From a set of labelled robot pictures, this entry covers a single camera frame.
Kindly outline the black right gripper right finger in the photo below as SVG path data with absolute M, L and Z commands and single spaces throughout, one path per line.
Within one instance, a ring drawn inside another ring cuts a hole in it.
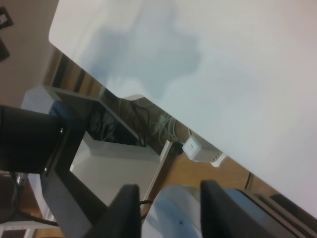
M 267 231 L 235 203 L 214 180 L 201 190 L 201 230 L 204 238 L 266 238 Z

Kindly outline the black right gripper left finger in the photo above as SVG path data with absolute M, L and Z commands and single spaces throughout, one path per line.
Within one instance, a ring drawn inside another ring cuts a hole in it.
M 88 238 L 140 238 L 141 213 L 139 187 L 124 185 Z

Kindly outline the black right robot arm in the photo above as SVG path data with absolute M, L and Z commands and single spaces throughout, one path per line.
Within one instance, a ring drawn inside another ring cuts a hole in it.
M 61 102 L 51 114 L 1 106 L 0 168 L 12 177 L 40 175 L 45 201 L 67 237 L 140 238 L 150 217 L 141 215 L 137 185 L 123 186 L 107 206 L 70 171 L 84 133 L 82 118 Z M 262 210 L 215 181 L 201 182 L 199 212 L 205 238 L 269 237 Z

